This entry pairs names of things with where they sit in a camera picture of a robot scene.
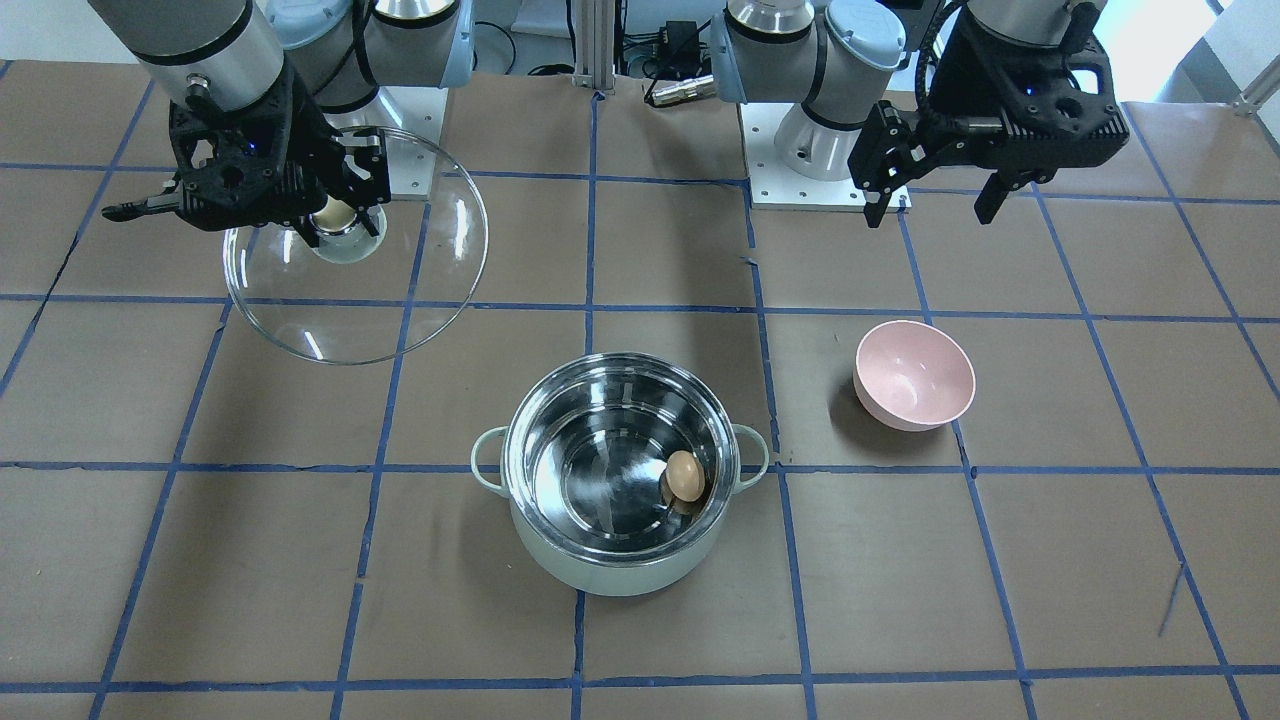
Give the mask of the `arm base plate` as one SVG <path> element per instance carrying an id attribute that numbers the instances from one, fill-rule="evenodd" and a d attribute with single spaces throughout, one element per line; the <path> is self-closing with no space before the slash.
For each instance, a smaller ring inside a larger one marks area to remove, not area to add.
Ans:
<path id="1" fill-rule="evenodd" d="M 867 188 L 849 169 L 859 129 L 833 129 L 796 102 L 739 106 L 742 150 L 755 208 L 863 213 Z"/>
<path id="2" fill-rule="evenodd" d="M 436 178 L 436 151 L 422 143 L 439 145 L 445 119 L 447 88 L 381 87 L 370 118 L 389 132 L 390 191 L 396 200 L 428 200 Z"/>

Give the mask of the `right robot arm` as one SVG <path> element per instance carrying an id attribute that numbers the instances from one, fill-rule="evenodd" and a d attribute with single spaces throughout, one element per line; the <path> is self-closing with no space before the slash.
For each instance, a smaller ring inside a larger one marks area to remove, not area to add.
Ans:
<path id="1" fill-rule="evenodd" d="M 471 1 L 95 1 L 170 100 L 175 173 L 110 222 L 174 214 L 201 231 L 276 224 L 311 246 L 381 237 L 387 131 L 339 129 L 381 88 L 465 85 Z"/>

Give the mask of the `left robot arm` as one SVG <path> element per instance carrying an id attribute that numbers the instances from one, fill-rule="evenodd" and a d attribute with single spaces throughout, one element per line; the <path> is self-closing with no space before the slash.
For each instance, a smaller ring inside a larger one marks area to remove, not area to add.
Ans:
<path id="1" fill-rule="evenodd" d="M 1102 1 L 730 1 L 710 19 L 727 102 L 787 102 L 835 135 L 837 177 L 870 199 L 941 167 L 989 176 L 988 224 L 1010 193 L 1103 165 L 1132 137 L 1094 28 Z"/>

